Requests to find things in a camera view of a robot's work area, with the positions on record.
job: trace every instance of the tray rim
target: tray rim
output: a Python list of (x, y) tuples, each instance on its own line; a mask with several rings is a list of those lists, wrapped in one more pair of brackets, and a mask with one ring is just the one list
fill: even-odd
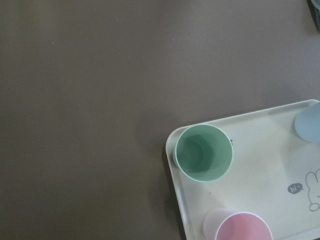
[(171, 163), (171, 159), (170, 159), (170, 154), (172, 153), (169, 153), (167, 151), (168, 149), (168, 145), (169, 145), (169, 141), (170, 139), (172, 138), (172, 136), (177, 132), (177, 131), (180, 131), (182, 129), (185, 129), (185, 128), (188, 128), (190, 126), (193, 126), (193, 125), (196, 125), (196, 124), (210, 124), (211, 122), (213, 121), (224, 121), (224, 120), (229, 120), (229, 119), (234, 119), (234, 118), (239, 118), (239, 117), (242, 117), (242, 116), (247, 116), (247, 115), (253, 115), (253, 114), (259, 114), (259, 113), (263, 113), (263, 112), (268, 112), (268, 111), (272, 111), (272, 110), (275, 110), (275, 109), (281, 109), (281, 108), (289, 108), (291, 106), (294, 106), (294, 105), (303, 105), (303, 104), (310, 104), (310, 105), (314, 105), (316, 103), (319, 103), (320, 101), (319, 100), (316, 100), (316, 99), (308, 99), (308, 100), (303, 100), (303, 101), (298, 101), (298, 102), (293, 102), (293, 103), (289, 103), (289, 104), (285, 104), (285, 105), (280, 105), (280, 106), (274, 106), (274, 107), (269, 107), (269, 108), (265, 108), (265, 109), (261, 109), (261, 110), (257, 110), (257, 111), (251, 111), (251, 112), (247, 112), (247, 113), (241, 113), (241, 114), (237, 114), (237, 115), (233, 115), (233, 116), (228, 116), (228, 117), (223, 117), (223, 118), (218, 118), (218, 119), (214, 119), (214, 120), (209, 120), (209, 121), (205, 121), (205, 122), (199, 122), (199, 123), (194, 123), (194, 124), (190, 124), (190, 125), (186, 125), (186, 126), (181, 126), (181, 127), (178, 127), (176, 128), (175, 130), (173, 130), (170, 135), (168, 136), (166, 142), (165, 142), (165, 153), (166, 153), (166, 157), (167, 157), (167, 160), (168, 160), (168, 165), (169, 165), (169, 169), (170, 169), (170, 174), (171, 174), (171, 177), (172, 177), (172, 182), (173, 182), (173, 187), (174, 187), (174, 192), (175, 192), (175, 196), (176, 196), (176, 199), (177, 199), (177, 203), (178, 203), (178, 207), (179, 207), (179, 212), (180, 212), (180, 216), (181, 216), (181, 220), (182, 220), (182, 224), (183, 224), (183, 230), (184, 230), (184, 234), (186, 236), (186, 239), (188, 239), (188, 236), (186, 234), (186, 221), (184, 220), (185, 216), (183, 216), (183, 212), (185, 212), (183, 210), (183, 206), (182, 206), (182, 203), (181, 203), (181, 199), (178, 197), (178, 183), (174, 180), (176, 179), (175, 175), (173, 174), (173, 170), (172, 168), (174, 166), (172, 165), (175, 165), (175, 163)]

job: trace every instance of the white tray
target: white tray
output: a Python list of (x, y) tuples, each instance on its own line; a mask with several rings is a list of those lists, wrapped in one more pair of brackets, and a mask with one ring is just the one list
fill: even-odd
[[(205, 239), (203, 221), (215, 208), (257, 214), (269, 225), (274, 240), (320, 237), (320, 209), (310, 211), (306, 185), (307, 173), (320, 169), (320, 144), (302, 140), (294, 127), (297, 114), (317, 102), (301, 101), (206, 122), (233, 140), (230, 170), (215, 182), (191, 180), (173, 162), (174, 144), (188, 126), (170, 134), (165, 150), (187, 240)], [(312, 191), (320, 195), (320, 179), (315, 187)]]

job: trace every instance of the pink cup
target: pink cup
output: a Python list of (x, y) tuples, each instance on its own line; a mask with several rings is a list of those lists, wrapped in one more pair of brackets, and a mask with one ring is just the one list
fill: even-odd
[(207, 240), (273, 240), (270, 228), (259, 216), (226, 208), (208, 213), (203, 232)]

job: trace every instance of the green cup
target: green cup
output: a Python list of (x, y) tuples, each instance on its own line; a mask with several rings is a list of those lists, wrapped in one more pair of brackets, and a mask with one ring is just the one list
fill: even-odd
[(208, 183), (227, 173), (234, 150), (228, 136), (210, 124), (196, 124), (182, 132), (173, 149), (175, 165), (189, 178)]

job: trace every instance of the dark object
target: dark object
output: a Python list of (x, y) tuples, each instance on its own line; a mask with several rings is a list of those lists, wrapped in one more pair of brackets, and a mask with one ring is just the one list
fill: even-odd
[(313, 3), (311, 2), (311, 0), (306, 0), (307, 4), (308, 4), (308, 7), (309, 7), (309, 10), (310, 10), (310, 13), (311, 13), (311, 16), (312, 16), (312, 19), (313, 19), (313, 22), (314, 22), (314, 25), (317, 29), (317, 31), (320, 33), (320, 10), (317, 9)]

